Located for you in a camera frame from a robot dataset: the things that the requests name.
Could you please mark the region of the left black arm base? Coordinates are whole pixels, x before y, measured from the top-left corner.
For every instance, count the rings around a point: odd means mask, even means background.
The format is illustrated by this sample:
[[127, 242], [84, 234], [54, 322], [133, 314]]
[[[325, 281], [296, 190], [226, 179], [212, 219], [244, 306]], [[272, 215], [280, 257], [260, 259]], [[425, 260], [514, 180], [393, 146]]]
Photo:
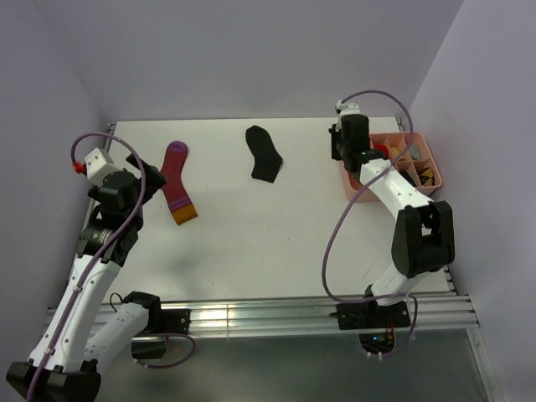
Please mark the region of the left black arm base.
[[[156, 326], [139, 332], [131, 341], [131, 356], [134, 364], [145, 369], [171, 369], [186, 363], [196, 352], [197, 343], [189, 334], [190, 309], [162, 310]], [[161, 363], [166, 352], [171, 351], [171, 341], [185, 341], [186, 352], [169, 363]]]

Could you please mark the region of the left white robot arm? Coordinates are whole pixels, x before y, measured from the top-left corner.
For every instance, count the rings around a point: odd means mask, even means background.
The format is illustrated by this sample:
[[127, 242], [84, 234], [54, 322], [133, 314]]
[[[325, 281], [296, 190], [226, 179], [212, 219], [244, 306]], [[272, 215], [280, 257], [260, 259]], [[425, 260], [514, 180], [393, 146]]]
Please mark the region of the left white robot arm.
[[139, 177], [118, 168], [100, 148], [76, 167], [91, 182], [88, 194], [97, 205], [80, 234], [70, 280], [52, 321], [28, 359], [8, 369], [6, 380], [27, 401], [95, 400], [110, 361], [137, 334], [154, 334], [162, 327], [159, 297], [133, 291], [102, 329], [90, 332], [138, 241], [143, 204], [166, 182], [134, 154], [127, 162]]

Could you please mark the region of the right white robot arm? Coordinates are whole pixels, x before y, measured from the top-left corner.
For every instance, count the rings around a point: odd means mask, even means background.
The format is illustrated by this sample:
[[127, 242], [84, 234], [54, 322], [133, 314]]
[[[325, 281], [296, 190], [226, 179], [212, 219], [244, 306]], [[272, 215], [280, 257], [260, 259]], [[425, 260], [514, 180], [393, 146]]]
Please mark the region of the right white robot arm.
[[332, 156], [362, 184], [358, 194], [371, 190], [395, 220], [389, 267], [368, 287], [361, 301], [366, 302], [362, 308], [364, 321], [378, 327], [390, 318], [391, 305], [408, 297], [424, 276], [454, 260], [452, 208], [417, 190], [388, 157], [371, 147], [366, 116], [340, 116], [329, 132]]

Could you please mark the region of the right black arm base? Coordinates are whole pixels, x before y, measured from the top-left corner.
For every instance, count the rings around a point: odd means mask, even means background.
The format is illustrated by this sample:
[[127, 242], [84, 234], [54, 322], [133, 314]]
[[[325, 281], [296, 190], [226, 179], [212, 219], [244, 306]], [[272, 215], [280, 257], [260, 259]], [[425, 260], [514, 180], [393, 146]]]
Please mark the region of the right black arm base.
[[380, 306], [376, 301], [339, 303], [330, 316], [338, 320], [338, 328], [342, 331], [376, 330], [374, 333], [358, 335], [363, 349], [375, 355], [392, 352], [396, 343], [394, 331], [411, 325], [404, 301], [386, 307]]

